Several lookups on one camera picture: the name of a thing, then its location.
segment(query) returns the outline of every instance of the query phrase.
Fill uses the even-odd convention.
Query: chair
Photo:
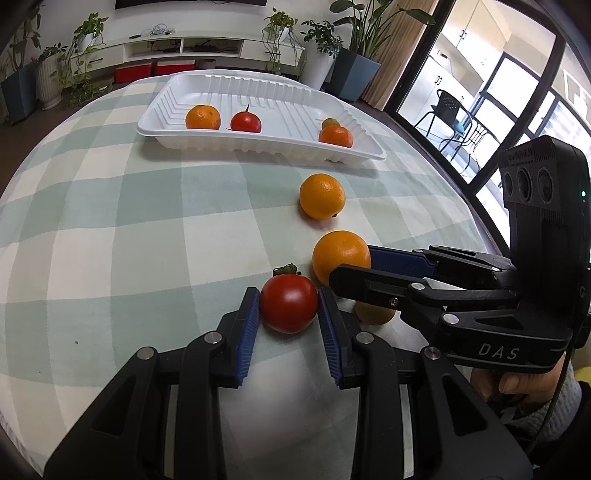
[[[468,133],[472,128],[472,115],[468,110],[466,110],[466,108],[464,108],[464,106],[460,103],[460,100],[455,98],[451,93],[446,92],[445,90],[438,90],[437,96],[439,97],[437,105],[431,105],[433,110],[431,112],[427,112],[414,126],[417,128],[429,115],[433,115],[429,129],[427,130],[426,136],[428,138],[429,133],[433,127],[435,117],[442,120],[449,128],[453,130],[453,135],[450,138],[442,139],[441,143],[439,144],[439,151],[443,152],[452,141],[458,142],[458,146],[454,156],[452,157],[453,159],[460,151],[460,148],[462,148],[468,142]],[[457,119],[460,110],[466,114],[466,119],[463,122],[460,122]]]

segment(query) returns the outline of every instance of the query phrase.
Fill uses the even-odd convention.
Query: orange
[[[371,267],[367,244],[353,232],[340,230],[328,233],[314,247],[312,269],[322,284],[329,285],[330,274],[341,264]]]
[[[301,184],[300,205],[314,220],[328,220],[344,208],[345,190],[336,178],[316,173]]]
[[[187,125],[187,128],[220,130],[222,117],[220,112],[211,105],[196,105],[187,113],[185,125]]]
[[[345,127],[329,125],[320,132],[318,141],[351,148],[353,146],[353,134]]]
[[[355,302],[355,315],[367,325],[386,325],[396,315],[396,310],[377,307],[362,301]]]

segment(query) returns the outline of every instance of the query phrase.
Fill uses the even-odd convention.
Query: white plastic tray
[[[187,129],[185,117],[195,105],[217,108],[222,117],[220,130]],[[249,111],[261,119],[262,132],[229,130],[234,114],[249,105]],[[318,142],[320,126],[328,117],[336,118],[351,131],[353,148]],[[174,75],[140,118],[138,132],[156,137],[168,148],[256,151],[344,163],[386,158],[384,149],[340,100],[305,86],[257,78],[248,72]]]

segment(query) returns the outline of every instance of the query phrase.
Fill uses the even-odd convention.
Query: blue gripper pad
[[[330,320],[330,313],[322,290],[318,292],[318,321],[320,323],[326,359],[329,363],[330,376],[335,379],[337,385],[340,385],[343,381],[340,346],[332,321]]]
[[[236,350],[236,382],[242,385],[242,381],[248,375],[248,369],[251,366],[252,351],[254,350],[256,331],[258,330],[259,323],[261,322],[261,315],[259,304],[261,300],[261,293],[255,290],[250,305],[248,306],[248,312],[246,319],[242,327],[242,334],[238,342],[238,348]]]
[[[435,266],[425,256],[392,248],[369,247],[371,268],[407,277],[431,277]]]

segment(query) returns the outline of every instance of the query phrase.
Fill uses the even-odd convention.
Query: cabinet door
[[[452,12],[443,26],[443,34],[457,47],[474,14],[479,0],[457,0]]]
[[[441,66],[431,57],[427,59],[421,73],[418,75],[413,88],[399,110],[411,124],[415,124],[425,113],[431,111],[428,99],[437,89],[437,83],[442,81]]]
[[[478,75],[487,81],[501,58],[504,45],[503,33],[495,19],[487,7],[482,2],[478,2],[466,29],[466,35],[457,49],[466,57]]]

